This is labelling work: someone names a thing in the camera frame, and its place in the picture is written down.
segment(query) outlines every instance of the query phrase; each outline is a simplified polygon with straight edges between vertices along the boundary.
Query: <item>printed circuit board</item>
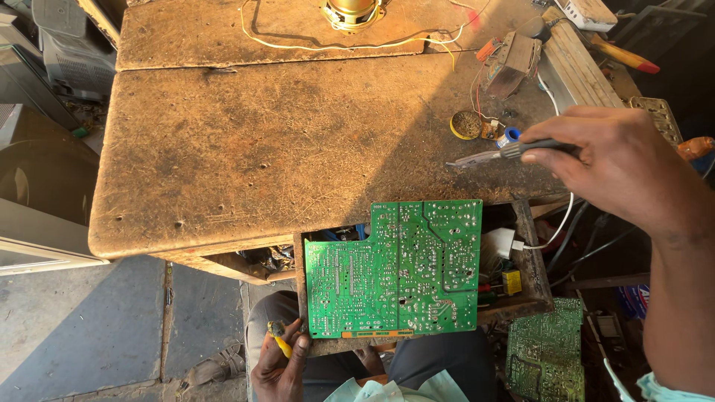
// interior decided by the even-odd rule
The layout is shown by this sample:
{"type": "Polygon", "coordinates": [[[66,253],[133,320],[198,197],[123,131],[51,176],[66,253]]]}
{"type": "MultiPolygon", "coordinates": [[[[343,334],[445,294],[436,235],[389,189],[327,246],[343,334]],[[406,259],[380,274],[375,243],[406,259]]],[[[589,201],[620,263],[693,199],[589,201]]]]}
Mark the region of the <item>printed circuit board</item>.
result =
{"type": "Polygon", "coordinates": [[[506,376],[512,392],[540,402],[583,402],[581,299],[554,298],[552,313],[509,326],[506,376]]]}
{"type": "Polygon", "coordinates": [[[375,203],[368,239],[305,241],[313,338],[474,330],[482,201],[375,203]]]}

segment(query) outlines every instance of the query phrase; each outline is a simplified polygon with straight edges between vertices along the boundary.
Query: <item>wooden workbench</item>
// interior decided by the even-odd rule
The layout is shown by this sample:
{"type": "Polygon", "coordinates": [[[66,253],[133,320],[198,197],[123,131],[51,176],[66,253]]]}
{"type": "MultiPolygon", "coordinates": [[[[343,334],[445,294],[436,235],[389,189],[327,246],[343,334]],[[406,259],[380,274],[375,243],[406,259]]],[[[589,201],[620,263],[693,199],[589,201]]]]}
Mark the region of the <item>wooden workbench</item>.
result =
{"type": "MultiPolygon", "coordinates": [[[[96,255],[148,253],[262,284],[290,273],[267,278],[234,251],[367,222],[371,202],[490,204],[566,192],[534,165],[445,165],[495,149],[449,129],[455,112],[472,108],[474,52],[455,52],[453,72],[449,54],[414,54],[421,41],[356,52],[273,49],[240,31],[241,4],[155,0],[127,10],[90,221],[96,255]]],[[[467,23],[452,49],[477,49],[541,11],[530,0],[479,0],[474,9],[393,0],[374,27],[347,37],[298,0],[261,0],[258,14],[249,6],[255,30],[281,44],[305,45],[298,34],[321,44],[383,43],[440,27],[455,36],[467,23]],[[265,10],[285,18],[278,24],[265,10]]],[[[518,116],[502,121],[521,129],[553,115],[530,79],[506,102],[482,97],[480,105],[499,117],[514,109],[518,116]]]]}

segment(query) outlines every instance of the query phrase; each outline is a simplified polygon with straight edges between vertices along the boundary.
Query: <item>power strip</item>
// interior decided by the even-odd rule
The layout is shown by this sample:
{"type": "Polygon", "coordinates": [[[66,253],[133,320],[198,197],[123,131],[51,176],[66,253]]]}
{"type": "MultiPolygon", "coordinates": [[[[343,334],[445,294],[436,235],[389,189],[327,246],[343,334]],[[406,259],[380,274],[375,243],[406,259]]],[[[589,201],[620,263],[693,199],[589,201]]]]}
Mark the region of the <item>power strip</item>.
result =
{"type": "Polygon", "coordinates": [[[618,19],[601,0],[554,0],[579,29],[608,32],[618,19]]]}

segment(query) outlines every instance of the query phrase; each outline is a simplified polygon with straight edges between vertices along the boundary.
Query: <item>light blue shirt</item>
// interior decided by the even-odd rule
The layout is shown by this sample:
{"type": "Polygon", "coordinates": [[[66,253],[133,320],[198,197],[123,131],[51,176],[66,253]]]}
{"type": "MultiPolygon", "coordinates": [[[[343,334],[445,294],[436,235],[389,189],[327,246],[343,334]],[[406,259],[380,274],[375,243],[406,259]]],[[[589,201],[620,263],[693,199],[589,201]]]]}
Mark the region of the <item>light blue shirt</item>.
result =
{"type": "MultiPolygon", "coordinates": [[[[616,377],[616,374],[613,372],[611,365],[608,364],[607,359],[603,360],[603,364],[606,365],[606,369],[608,370],[608,374],[611,375],[613,384],[621,394],[621,400],[623,402],[635,402],[626,390],[626,387],[623,386],[621,380],[616,377]]],[[[715,398],[712,398],[711,396],[700,395],[699,393],[692,392],[673,391],[666,388],[656,381],[656,377],[653,372],[640,377],[636,384],[641,387],[641,396],[643,396],[643,399],[649,402],[715,402],[715,398]]]]}
{"type": "MultiPolygon", "coordinates": [[[[606,365],[608,373],[613,379],[613,384],[621,394],[623,402],[636,402],[631,395],[628,394],[626,387],[616,377],[616,374],[608,364],[608,360],[604,359],[603,364],[606,365]]],[[[646,401],[652,402],[715,402],[715,398],[697,393],[673,391],[668,389],[656,381],[653,373],[648,373],[641,377],[638,382],[641,387],[641,395],[646,401]]],[[[376,381],[368,381],[365,386],[360,387],[354,378],[347,380],[330,396],[325,399],[325,402],[468,402],[466,396],[459,386],[447,373],[442,370],[435,374],[432,378],[425,381],[418,390],[413,390],[401,387],[390,381],[383,385],[376,381]]]]}
{"type": "Polygon", "coordinates": [[[369,402],[469,402],[462,390],[447,373],[442,370],[425,381],[418,390],[401,387],[390,381],[383,385],[368,381],[360,387],[354,378],[347,380],[325,402],[369,401],[369,402]]]}

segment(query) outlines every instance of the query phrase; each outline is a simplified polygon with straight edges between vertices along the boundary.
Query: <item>yellow desoldering tool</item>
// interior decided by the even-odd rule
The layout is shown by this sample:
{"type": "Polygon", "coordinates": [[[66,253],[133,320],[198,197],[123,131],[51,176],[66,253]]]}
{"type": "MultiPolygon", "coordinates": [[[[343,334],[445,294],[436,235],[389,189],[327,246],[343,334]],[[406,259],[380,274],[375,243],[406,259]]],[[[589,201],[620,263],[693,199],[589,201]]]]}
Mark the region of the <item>yellow desoldering tool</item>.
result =
{"type": "Polygon", "coordinates": [[[275,339],[280,350],[283,350],[283,355],[290,359],[290,356],[293,354],[293,349],[281,338],[281,336],[285,335],[285,324],[283,321],[268,321],[268,333],[275,339]]]}

